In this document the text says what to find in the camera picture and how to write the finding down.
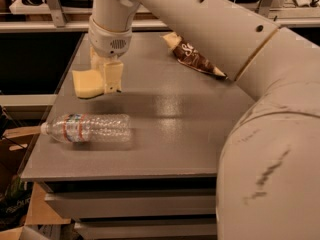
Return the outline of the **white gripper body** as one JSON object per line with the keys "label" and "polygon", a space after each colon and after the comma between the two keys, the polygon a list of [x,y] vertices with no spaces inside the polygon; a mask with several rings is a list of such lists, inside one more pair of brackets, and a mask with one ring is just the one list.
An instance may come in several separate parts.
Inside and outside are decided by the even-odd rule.
{"label": "white gripper body", "polygon": [[90,18],[88,36],[91,46],[99,56],[120,57],[129,49],[132,31],[112,32],[100,27],[93,18]]}

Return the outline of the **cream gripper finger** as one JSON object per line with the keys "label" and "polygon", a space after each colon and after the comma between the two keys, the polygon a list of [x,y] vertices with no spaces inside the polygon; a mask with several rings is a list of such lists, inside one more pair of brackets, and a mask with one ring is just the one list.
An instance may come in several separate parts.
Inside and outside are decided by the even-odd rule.
{"label": "cream gripper finger", "polygon": [[103,64],[104,93],[113,93],[121,90],[123,63],[119,60]]}
{"label": "cream gripper finger", "polygon": [[93,47],[90,48],[91,68],[94,70],[103,70],[106,58],[99,56]]}

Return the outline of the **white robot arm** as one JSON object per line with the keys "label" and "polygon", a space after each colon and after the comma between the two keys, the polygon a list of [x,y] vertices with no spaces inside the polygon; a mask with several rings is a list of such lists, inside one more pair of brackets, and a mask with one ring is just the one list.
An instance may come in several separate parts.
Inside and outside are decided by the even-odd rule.
{"label": "white robot arm", "polygon": [[320,240],[320,48],[228,0],[94,0],[101,56],[138,6],[189,40],[253,101],[219,158],[218,240]]}

